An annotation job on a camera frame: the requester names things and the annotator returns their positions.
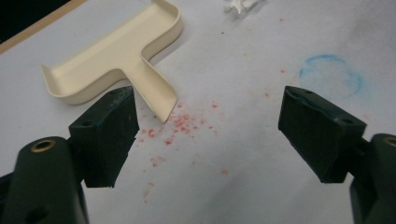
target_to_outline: screw hole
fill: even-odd
[[[351,119],[341,119],[346,124],[353,124],[353,121]]]
[[[87,120],[82,123],[82,126],[84,126],[84,127],[90,127],[92,125],[93,125],[93,122],[91,120]]]
[[[295,98],[300,98],[300,96],[294,91],[290,91],[290,95],[294,96]]]
[[[26,223],[37,223],[44,220],[49,213],[50,212],[45,207],[37,207],[27,214],[25,221]]]
[[[384,142],[390,146],[396,147],[396,138],[394,137],[384,138]]]
[[[31,150],[34,153],[45,152],[45,151],[53,148],[53,146],[55,146],[55,143],[56,142],[52,139],[44,140],[44,141],[38,142],[34,146],[32,146]]]

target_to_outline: cream plastic dustpan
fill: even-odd
[[[82,104],[120,79],[129,78],[151,110],[165,122],[177,95],[148,60],[180,35],[177,7],[153,0],[138,15],[66,62],[42,65],[49,93]]]

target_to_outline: plastic dustpan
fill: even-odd
[[[155,115],[165,122],[177,95],[148,60],[180,35],[177,7],[153,0],[138,15],[66,62],[42,65],[49,93],[82,104],[120,79],[129,78]]]

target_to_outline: brass insert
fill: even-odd
[[[47,150],[52,149],[53,146],[55,146],[55,144],[56,144],[55,140],[52,139],[43,140],[32,146],[31,151],[34,153],[45,152]]]

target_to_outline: blue circle mark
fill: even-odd
[[[361,75],[344,59],[323,54],[311,57],[300,70],[301,86],[327,99],[347,98],[359,92]]]

